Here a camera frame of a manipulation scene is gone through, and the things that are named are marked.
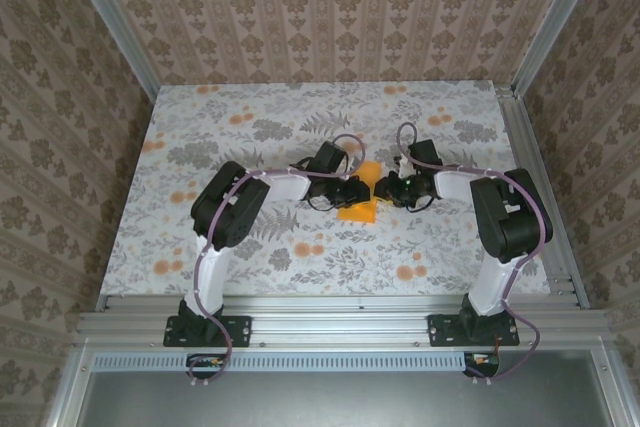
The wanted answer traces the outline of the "aluminium frame post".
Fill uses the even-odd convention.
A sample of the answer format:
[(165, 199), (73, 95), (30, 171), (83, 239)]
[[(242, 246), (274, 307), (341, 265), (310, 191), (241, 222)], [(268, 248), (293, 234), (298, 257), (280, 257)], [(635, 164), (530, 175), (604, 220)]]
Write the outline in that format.
[(531, 86), (578, 1), (553, 0), (551, 2), (540, 28), (511, 81), (511, 91), (516, 98), (523, 97)]
[(125, 8), (117, 0), (91, 0), (91, 2), (129, 63), (140, 86), (148, 98), (155, 102), (161, 88), (161, 80), (147, 55), (145, 46), (128, 20)]

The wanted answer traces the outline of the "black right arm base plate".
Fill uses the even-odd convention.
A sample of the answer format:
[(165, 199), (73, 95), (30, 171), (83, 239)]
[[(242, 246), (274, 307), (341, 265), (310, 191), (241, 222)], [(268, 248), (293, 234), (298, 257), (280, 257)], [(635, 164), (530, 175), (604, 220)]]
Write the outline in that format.
[(513, 316), (435, 314), (427, 317), (429, 342), (433, 347), (518, 346), (519, 333)]

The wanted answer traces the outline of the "long aluminium frame rail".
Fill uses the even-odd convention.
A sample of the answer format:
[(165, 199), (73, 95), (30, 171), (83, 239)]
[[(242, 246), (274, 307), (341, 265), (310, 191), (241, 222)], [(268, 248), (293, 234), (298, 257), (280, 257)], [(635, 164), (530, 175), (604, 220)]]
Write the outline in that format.
[[(109, 296), (97, 312), (81, 315), (78, 344), (103, 350), (162, 347), (166, 322), (177, 311), (176, 296)], [(225, 314), (252, 318), (252, 351), (426, 351), (427, 318), (454, 314), (456, 295), (430, 296), (229, 296)], [(512, 309), (528, 325), (518, 326), (520, 349), (591, 350), (612, 341), (605, 314), (583, 309), (575, 295), (518, 295)]]

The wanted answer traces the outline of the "short aluminium side rail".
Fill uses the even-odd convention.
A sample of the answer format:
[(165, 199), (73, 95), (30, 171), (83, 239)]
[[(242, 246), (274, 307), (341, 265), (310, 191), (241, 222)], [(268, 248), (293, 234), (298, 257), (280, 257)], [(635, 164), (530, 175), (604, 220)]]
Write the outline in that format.
[(553, 225), (553, 238), (541, 253), (550, 291), (560, 296), (568, 295), (575, 299), (579, 308), (589, 309), (586, 289), (524, 101), (508, 85), (497, 85), (494, 89), (516, 164), (529, 171)]

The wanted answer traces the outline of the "grey metal tray panel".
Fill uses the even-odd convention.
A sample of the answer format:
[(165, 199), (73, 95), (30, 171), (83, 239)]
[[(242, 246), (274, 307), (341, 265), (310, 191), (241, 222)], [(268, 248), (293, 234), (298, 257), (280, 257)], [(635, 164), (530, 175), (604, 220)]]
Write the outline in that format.
[(99, 372), (75, 354), (46, 427), (640, 427), (620, 356), (536, 353), (488, 382), (454, 372)]

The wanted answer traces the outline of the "orange cloth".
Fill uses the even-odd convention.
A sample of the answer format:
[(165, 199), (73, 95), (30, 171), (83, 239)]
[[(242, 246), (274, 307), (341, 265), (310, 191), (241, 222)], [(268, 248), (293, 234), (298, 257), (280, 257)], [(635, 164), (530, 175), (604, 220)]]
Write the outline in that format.
[(382, 175), (382, 164), (375, 161), (365, 161), (355, 172), (368, 189), (370, 198), (367, 202), (357, 203), (351, 207), (338, 209), (337, 219), (345, 222), (360, 222), (373, 224), (376, 219), (377, 199), (374, 195), (375, 184)]

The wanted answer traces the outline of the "floral patterned table cover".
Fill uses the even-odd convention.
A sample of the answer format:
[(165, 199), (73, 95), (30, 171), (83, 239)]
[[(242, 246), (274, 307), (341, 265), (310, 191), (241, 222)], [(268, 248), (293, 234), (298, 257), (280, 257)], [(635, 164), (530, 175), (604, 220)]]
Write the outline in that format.
[[(413, 137), (447, 164), (514, 167), (489, 81), (166, 86), (157, 97), (101, 291), (181, 294), (198, 253), (190, 210), (216, 171), (283, 168), (337, 140), (385, 170)], [(472, 208), (379, 204), (371, 224), (323, 200), (263, 207), (233, 251), (229, 295), (462, 294), (485, 253)]]

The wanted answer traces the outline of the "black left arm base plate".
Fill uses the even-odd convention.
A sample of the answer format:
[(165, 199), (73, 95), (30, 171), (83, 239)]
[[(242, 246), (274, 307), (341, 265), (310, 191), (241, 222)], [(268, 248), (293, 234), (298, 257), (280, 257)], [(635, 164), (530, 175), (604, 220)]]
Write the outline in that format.
[[(226, 329), (233, 347), (247, 347), (250, 343), (252, 318), (250, 316), (223, 316), (219, 322)], [(220, 327), (210, 319), (197, 316), (171, 316), (167, 319), (163, 337), (164, 347), (225, 347), (226, 340)]]

